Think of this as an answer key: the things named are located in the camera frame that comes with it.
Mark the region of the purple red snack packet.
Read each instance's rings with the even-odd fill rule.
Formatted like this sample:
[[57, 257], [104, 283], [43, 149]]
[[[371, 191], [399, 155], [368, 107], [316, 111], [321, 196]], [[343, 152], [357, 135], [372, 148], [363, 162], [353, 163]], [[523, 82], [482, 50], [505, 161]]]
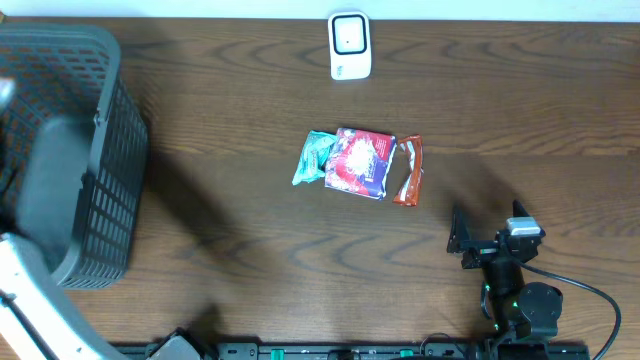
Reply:
[[336, 136], [325, 165], [325, 187], [382, 200], [396, 137], [351, 128], [339, 128]]

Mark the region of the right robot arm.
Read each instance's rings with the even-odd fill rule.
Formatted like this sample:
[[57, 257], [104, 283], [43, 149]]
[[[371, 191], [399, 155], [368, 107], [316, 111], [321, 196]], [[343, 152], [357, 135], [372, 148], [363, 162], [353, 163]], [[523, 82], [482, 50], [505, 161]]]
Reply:
[[546, 283], [524, 280], [522, 269], [538, 255], [545, 231], [521, 203], [492, 240], [472, 237], [463, 212], [455, 208], [447, 252], [460, 254], [465, 270], [480, 269], [484, 277], [481, 307], [497, 331], [512, 341], [547, 341], [558, 334], [562, 292]]

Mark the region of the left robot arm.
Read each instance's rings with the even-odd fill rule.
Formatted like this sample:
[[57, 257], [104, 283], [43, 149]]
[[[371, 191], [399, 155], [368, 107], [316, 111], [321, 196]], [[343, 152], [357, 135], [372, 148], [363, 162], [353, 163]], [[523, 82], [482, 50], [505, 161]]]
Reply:
[[[42, 150], [58, 150], [53, 146], [53, 134], [71, 140], [71, 150], [82, 153], [89, 147], [89, 134], [96, 128], [88, 115], [54, 116], [44, 126], [44, 143], [36, 137], [36, 155]], [[26, 180], [17, 201], [17, 225], [43, 222], [40, 230], [65, 228], [71, 219], [70, 185], [52, 190], [45, 187], [62, 185], [55, 176], [53, 182], [36, 179], [27, 171]], [[86, 321], [50, 272], [48, 258], [37, 241], [18, 230], [3, 230], [1, 236], [1, 334], [21, 359], [131, 359], [106, 342]], [[217, 359], [218, 354], [184, 331], [176, 330], [158, 345], [146, 359]]]

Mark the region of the orange red snack packet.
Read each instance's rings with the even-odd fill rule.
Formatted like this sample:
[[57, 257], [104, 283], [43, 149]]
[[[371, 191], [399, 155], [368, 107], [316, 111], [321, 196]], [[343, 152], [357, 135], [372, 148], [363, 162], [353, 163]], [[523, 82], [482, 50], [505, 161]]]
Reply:
[[419, 204], [424, 174], [422, 136], [408, 136], [401, 139], [398, 146], [408, 158], [410, 174], [394, 197], [393, 202], [405, 207], [415, 207]]

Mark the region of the teal wipes packet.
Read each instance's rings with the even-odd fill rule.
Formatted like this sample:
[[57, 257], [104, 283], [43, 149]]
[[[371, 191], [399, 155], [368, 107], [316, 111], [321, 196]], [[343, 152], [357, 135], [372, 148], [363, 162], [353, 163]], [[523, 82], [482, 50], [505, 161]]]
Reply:
[[324, 166], [337, 136], [326, 132], [310, 131], [307, 135], [292, 184], [311, 183], [325, 176]]

